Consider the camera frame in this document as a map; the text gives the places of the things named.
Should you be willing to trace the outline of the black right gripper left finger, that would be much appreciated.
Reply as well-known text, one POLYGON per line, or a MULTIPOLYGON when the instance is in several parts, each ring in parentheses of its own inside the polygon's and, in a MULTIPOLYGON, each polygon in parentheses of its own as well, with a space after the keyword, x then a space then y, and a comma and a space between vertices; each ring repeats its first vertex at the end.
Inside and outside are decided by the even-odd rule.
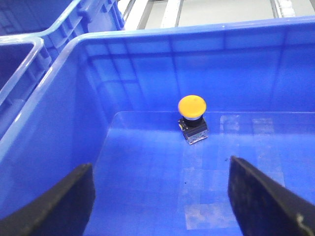
POLYGON ((0 221, 2 236, 81 236, 95 202, 91 163, 81 164, 52 188, 0 221))

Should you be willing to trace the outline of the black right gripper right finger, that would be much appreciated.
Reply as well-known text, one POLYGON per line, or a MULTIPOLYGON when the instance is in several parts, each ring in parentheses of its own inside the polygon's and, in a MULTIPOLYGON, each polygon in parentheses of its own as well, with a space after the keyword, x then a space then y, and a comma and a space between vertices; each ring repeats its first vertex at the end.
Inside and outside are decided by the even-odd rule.
POLYGON ((245 236, 315 234, 315 206, 243 158, 230 158, 227 192, 245 236))

